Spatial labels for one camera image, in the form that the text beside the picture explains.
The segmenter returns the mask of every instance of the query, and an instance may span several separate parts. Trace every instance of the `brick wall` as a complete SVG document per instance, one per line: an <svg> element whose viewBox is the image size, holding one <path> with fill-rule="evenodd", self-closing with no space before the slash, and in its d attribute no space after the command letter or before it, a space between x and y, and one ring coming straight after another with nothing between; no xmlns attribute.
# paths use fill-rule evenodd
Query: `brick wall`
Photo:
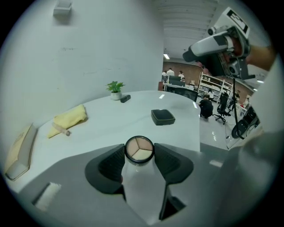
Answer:
<svg viewBox="0 0 284 227"><path fill-rule="evenodd" d="M165 70L168 71L169 68L172 68L176 76L179 75L179 71L181 70L183 72L183 75L185 76L185 82L187 84L191 80L195 80L195 85L198 85L199 75L202 72L202 69L200 67L188 64L182 64L182 63L164 62L163 71ZM226 82L233 84L233 79L231 78L223 76L217 76L216 78L220 80L225 80ZM242 84L239 84L238 82L236 82L236 90L240 90L240 100L239 100L240 104L244 103L247 95L252 96L253 94L253 92L250 89L243 86Z"/></svg>
<svg viewBox="0 0 284 227"><path fill-rule="evenodd" d="M200 67L182 63L164 62L163 71L168 71L169 68L172 68L175 76L178 76L179 71L181 70L185 76L186 84L188 84L191 80L194 80L195 85L198 85L199 75L202 72Z"/></svg>

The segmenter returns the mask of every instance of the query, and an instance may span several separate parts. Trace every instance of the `gray floor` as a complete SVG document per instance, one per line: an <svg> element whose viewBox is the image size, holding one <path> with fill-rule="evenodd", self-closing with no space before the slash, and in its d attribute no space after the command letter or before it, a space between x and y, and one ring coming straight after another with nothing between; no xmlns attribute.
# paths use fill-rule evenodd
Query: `gray floor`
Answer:
<svg viewBox="0 0 284 227"><path fill-rule="evenodd" d="M214 109L213 114L218 114L218 104L212 102ZM226 116L227 123L223 125L223 121L219 119L216 121L216 116L211 116L207 119L200 118L200 142L205 143L214 147L222 148L227 150L226 136L231 134L231 131L235 125L235 119L233 112L230 112L231 116Z"/></svg>

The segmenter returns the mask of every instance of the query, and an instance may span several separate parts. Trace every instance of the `ceiling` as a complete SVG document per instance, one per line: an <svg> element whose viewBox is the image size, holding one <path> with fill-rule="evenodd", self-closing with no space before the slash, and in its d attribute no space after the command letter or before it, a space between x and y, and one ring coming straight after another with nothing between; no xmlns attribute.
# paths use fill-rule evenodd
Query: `ceiling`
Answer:
<svg viewBox="0 0 284 227"><path fill-rule="evenodd" d="M164 54L171 59L183 61L182 54L190 45L209 36L208 28L228 6L250 26L251 44L269 45L268 36L256 17L237 0L153 0L153 3L164 25ZM259 79L264 79L267 73L257 67L249 67L248 70L250 74L261 74ZM256 79L250 79L247 84L255 88L260 85Z"/></svg>

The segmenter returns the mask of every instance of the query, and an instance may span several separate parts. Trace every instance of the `yellow cloth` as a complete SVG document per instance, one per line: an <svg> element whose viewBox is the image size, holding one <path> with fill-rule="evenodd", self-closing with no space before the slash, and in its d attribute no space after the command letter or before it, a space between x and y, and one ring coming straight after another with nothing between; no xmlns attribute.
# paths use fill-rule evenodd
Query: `yellow cloth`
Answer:
<svg viewBox="0 0 284 227"><path fill-rule="evenodd" d="M66 113L62 113L60 115L55 116L53 122L65 129L68 129L76 125L79 121L85 120L86 118L87 114L85 111L85 107L81 104ZM59 133L60 131L52 127L47 137L51 138Z"/></svg>

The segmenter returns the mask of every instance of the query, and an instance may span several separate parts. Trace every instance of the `black office chair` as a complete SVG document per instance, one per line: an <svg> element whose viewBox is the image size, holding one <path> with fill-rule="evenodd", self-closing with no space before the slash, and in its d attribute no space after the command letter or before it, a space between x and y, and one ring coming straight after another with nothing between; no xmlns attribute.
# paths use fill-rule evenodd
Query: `black office chair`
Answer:
<svg viewBox="0 0 284 227"><path fill-rule="evenodd" d="M213 114L215 116L217 116L218 118L216 118L216 121L218 119L221 119L223 121L223 124L226 123L226 119L223 118L223 116L231 116L229 113L227 113L226 110L226 106L227 106L227 100L228 100L228 94L227 93L223 93L220 96L220 104L217 108L217 112L219 113L219 115L217 114Z"/></svg>
<svg viewBox="0 0 284 227"><path fill-rule="evenodd" d="M185 96L185 97L187 97L187 98L189 98L189 99L191 99L195 102L196 102L197 97L198 97L198 92L193 91L193 90L189 90L189 89L186 89L186 88L176 88L175 93L182 95L182 96Z"/></svg>

